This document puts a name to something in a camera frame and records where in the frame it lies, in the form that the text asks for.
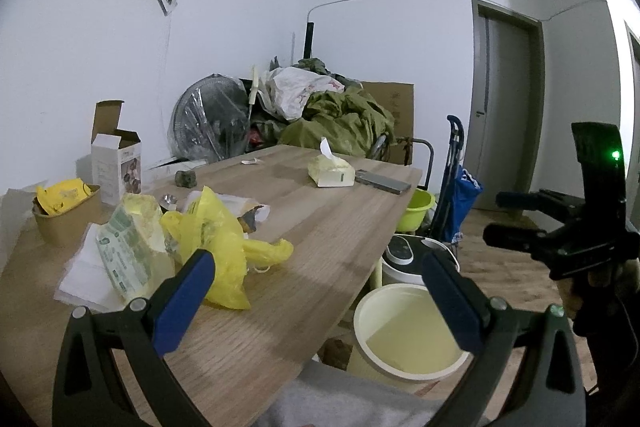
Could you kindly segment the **yellow plastic bag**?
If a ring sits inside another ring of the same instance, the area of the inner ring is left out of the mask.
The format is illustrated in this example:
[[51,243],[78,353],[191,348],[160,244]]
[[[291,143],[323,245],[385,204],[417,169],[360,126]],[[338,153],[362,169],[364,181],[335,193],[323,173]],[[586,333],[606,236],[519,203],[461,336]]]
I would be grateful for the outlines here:
[[167,237],[177,244],[181,262],[187,262],[195,251],[209,251],[215,261],[215,275],[206,299],[231,310],[250,309],[244,279],[250,265],[259,269],[288,260],[294,246],[286,239],[267,243],[245,235],[237,217],[209,188],[194,199],[187,210],[170,210],[160,218]]

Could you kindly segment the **cream round trash bin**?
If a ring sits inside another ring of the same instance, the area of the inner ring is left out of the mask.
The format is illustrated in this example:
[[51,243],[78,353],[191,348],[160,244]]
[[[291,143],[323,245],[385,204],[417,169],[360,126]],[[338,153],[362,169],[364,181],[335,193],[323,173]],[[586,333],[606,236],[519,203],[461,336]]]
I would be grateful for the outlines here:
[[430,389],[466,362],[428,290],[390,284],[371,291],[354,313],[347,372],[412,393]]

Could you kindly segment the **blue shopping trolley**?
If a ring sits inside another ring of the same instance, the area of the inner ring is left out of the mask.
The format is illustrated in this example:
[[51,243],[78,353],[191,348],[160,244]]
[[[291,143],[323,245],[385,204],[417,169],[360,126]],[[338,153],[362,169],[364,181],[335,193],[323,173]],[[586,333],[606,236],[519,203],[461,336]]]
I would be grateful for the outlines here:
[[483,187],[461,162],[465,140],[461,120],[454,115],[448,115],[447,120],[450,126],[448,154],[430,236],[442,243],[457,244],[461,225]]

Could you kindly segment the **grey door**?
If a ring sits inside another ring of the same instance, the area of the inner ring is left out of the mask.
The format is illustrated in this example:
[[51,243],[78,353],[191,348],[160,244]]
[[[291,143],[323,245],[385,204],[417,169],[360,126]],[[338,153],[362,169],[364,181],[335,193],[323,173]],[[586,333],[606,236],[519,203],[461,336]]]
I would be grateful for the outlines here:
[[544,111],[544,34],[530,17],[472,0],[474,67],[464,167],[496,211],[500,192],[532,185]]

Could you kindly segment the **lime green basin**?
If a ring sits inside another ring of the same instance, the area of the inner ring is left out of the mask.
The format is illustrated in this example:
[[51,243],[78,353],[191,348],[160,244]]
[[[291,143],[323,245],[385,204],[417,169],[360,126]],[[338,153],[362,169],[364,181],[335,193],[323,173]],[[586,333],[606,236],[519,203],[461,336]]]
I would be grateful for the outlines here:
[[435,196],[423,188],[416,188],[410,202],[396,225],[399,233],[413,233],[422,225],[427,211],[435,205]]

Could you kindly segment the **white black foot bath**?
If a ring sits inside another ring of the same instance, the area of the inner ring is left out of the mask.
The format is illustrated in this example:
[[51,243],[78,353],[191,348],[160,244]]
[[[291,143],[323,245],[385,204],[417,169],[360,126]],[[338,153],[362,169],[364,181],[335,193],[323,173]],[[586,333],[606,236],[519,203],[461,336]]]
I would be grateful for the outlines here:
[[439,254],[460,271],[456,255],[446,244],[429,237],[394,234],[382,256],[382,284],[422,285],[423,259],[428,254]]

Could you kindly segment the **brown cardboard sheet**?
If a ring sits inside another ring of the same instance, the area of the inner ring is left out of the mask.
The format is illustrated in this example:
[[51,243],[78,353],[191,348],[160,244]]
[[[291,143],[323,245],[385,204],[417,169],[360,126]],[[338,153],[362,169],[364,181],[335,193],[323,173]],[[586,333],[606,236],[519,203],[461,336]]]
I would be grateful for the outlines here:
[[412,83],[365,81],[364,90],[394,117],[396,144],[390,147],[388,160],[393,164],[405,164],[405,143],[401,138],[413,137],[414,86]]

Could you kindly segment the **olive green clothes pile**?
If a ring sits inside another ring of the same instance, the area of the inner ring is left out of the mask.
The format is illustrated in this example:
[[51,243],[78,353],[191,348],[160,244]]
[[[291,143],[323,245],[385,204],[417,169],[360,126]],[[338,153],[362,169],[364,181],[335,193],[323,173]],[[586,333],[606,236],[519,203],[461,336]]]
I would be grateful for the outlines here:
[[395,141],[394,127],[392,113],[369,92],[349,87],[312,94],[302,117],[281,132],[279,144],[317,150],[326,138],[334,153],[367,157],[382,135]]

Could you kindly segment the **cream tissue box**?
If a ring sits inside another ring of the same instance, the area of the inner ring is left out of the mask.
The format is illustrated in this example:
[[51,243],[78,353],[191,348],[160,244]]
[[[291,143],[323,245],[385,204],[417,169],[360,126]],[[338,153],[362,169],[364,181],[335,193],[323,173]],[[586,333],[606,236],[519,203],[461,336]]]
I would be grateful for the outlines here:
[[351,187],[355,184],[354,167],[333,154],[325,136],[320,141],[319,154],[308,162],[307,173],[320,188]]

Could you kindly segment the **small dark green object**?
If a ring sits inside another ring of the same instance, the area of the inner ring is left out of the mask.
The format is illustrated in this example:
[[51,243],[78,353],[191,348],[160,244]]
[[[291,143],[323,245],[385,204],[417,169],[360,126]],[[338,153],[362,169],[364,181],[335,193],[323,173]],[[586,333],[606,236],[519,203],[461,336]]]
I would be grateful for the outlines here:
[[178,170],[175,173],[175,184],[184,188],[196,187],[198,185],[196,173],[193,170]]

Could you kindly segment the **white open product box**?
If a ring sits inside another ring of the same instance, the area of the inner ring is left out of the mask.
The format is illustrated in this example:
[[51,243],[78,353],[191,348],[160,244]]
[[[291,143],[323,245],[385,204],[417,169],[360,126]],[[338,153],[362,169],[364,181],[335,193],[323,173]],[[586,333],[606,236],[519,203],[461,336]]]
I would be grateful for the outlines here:
[[127,193],[142,189],[142,144],[137,132],[119,129],[123,101],[101,101],[94,110],[91,137],[92,181],[102,202],[117,206]]

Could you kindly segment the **white printed plastic bag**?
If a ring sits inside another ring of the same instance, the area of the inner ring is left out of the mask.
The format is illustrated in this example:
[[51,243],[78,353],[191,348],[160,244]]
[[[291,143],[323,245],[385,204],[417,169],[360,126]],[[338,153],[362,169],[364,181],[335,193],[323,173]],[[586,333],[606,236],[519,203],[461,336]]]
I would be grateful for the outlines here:
[[302,117],[314,93],[342,93],[344,90],[344,84],[330,76],[297,67],[276,68],[271,72],[263,72],[258,79],[258,95],[262,106],[272,116],[286,121]]

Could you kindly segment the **small white wrapper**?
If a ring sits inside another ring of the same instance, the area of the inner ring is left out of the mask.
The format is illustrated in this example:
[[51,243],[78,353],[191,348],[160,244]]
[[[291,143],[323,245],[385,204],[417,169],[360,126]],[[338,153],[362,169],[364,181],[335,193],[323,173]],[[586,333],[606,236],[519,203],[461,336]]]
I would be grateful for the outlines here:
[[241,165],[244,166],[256,166],[256,165],[262,165],[263,161],[259,158],[248,158],[248,159],[242,159],[241,160]]

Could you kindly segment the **plastic wrapped black fan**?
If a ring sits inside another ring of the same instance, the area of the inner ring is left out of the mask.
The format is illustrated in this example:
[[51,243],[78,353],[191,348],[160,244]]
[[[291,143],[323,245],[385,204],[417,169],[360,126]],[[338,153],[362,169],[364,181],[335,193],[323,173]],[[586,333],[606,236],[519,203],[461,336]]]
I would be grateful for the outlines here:
[[213,74],[180,96],[171,114],[168,141],[176,157],[217,162],[244,154],[249,131],[244,84]]

